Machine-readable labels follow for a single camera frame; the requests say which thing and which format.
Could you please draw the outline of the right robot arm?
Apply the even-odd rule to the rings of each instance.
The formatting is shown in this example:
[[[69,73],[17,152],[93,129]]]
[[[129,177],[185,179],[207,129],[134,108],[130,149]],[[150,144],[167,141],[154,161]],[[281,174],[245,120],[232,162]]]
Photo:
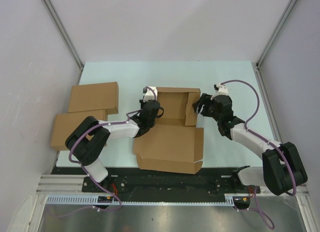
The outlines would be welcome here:
[[[234,115],[232,105],[228,95],[203,93],[192,106],[197,114],[217,122],[221,136],[243,145],[262,160],[262,167],[238,169],[236,177],[230,180],[231,188],[243,192],[249,185],[266,186],[275,195],[296,195],[297,187],[308,180],[297,147],[291,142],[266,139],[248,128],[245,121]]]

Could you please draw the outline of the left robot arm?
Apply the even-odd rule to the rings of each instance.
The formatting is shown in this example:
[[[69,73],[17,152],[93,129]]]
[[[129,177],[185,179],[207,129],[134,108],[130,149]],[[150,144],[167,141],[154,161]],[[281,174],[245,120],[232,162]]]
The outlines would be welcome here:
[[[157,100],[142,103],[139,110],[126,114],[125,121],[102,121],[93,116],[86,117],[66,139],[69,161],[79,164],[93,180],[93,186],[101,192],[109,189],[111,180],[108,171],[99,159],[108,140],[138,138],[145,135],[164,114]]]

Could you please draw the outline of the brown cardboard box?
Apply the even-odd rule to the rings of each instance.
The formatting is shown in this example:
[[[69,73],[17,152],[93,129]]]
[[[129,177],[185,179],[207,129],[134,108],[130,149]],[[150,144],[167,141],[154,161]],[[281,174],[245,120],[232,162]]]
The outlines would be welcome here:
[[[157,101],[164,112],[155,120],[155,126],[133,143],[140,169],[199,172],[203,165],[204,129],[197,127],[193,104],[200,95],[199,88],[157,88]]]

